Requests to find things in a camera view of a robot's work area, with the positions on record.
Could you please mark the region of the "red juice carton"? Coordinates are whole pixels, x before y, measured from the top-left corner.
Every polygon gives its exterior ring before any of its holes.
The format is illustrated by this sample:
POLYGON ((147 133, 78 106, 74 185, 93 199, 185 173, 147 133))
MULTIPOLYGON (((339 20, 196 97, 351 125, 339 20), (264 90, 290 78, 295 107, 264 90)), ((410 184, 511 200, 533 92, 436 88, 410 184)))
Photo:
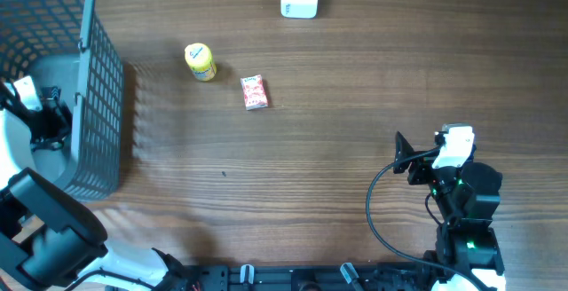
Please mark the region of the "red juice carton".
POLYGON ((247 110, 268 107, 268 98, 261 75, 241 78, 241 87, 247 110))

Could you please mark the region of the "yellow lidded jar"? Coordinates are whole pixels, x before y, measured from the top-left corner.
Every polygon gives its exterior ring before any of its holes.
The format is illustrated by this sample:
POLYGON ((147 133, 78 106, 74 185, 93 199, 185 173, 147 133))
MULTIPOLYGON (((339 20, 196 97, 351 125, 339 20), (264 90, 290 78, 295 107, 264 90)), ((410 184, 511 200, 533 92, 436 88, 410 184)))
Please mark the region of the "yellow lidded jar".
POLYGON ((193 76, 202 82, 212 80, 217 73, 210 48, 204 43, 192 43, 185 47, 185 62, 193 76))

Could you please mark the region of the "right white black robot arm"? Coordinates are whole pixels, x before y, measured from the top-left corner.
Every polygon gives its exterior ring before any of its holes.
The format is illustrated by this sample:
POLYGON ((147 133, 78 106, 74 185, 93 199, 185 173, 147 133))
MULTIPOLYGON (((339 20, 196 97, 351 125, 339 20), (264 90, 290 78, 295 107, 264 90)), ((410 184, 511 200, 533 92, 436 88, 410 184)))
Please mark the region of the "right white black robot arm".
POLYGON ((399 132, 395 145, 393 172, 407 172, 410 185, 427 185, 442 216, 417 282, 431 290, 503 290, 504 263, 491 227, 501 203, 502 174, 474 161, 473 129, 445 126, 430 152, 413 149, 399 132))

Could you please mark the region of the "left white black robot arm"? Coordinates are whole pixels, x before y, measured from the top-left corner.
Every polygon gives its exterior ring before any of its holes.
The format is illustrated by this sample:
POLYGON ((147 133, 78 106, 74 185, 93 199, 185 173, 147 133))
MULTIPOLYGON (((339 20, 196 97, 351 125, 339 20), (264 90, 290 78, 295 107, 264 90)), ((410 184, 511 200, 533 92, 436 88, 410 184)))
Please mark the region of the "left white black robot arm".
POLYGON ((84 282, 107 290, 185 290, 191 273, 175 257, 110 240, 102 223, 36 170, 33 152, 59 150, 71 114, 31 77, 1 85, 1 268, 30 290, 84 282))

